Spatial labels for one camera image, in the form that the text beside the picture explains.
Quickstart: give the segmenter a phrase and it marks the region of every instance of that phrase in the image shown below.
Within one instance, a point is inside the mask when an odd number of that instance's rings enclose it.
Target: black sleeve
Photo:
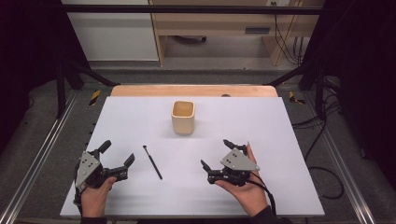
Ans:
[[[82,217],[80,224],[106,224],[105,217]]]
[[[262,209],[259,214],[250,218],[252,224],[292,224],[287,218],[277,218],[271,211],[271,206]]]

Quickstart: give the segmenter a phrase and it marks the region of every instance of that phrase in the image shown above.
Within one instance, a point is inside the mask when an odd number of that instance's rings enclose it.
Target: wooden cabinet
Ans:
[[[319,7],[324,0],[290,0],[290,7]],[[149,0],[152,5],[250,6],[265,7],[267,0]],[[169,35],[261,35],[273,65],[282,57],[282,41],[292,36],[311,36],[318,16],[251,15],[251,14],[152,14],[160,63]]]

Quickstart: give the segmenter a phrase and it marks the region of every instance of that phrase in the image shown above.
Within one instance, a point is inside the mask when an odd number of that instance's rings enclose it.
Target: person's left hand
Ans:
[[[99,189],[86,188],[82,192],[83,217],[103,217],[105,215],[107,194],[116,180],[116,177],[109,177]]]

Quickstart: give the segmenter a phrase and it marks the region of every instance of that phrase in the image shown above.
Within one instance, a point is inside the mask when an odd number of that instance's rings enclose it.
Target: pen holder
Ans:
[[[172,124],[175,133],[192,134],[194,132],[195,108],[190,101],[176,101],[172,107]]]

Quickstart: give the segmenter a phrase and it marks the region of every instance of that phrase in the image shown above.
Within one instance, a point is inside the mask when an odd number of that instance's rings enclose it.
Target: white tabletop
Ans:
[[[173,132],[171,110],[177,100],[195,103],[195,131]],[[88,151],[106,140],[112,145],[101,155],[106,168],[122,166],[133,152],[129,178],[108,194],[106,215],[116,217],[241,217],[236,199],[207,182],[200,160],[222,169],[230,151],[222,140],[248,141],[280,216],[323,216],[311,176],[304,163],[290,120],[279,97],[107,97]],[[148,147],[161,180],[143,145]],[[78,217],[74,184],[61,212]]]

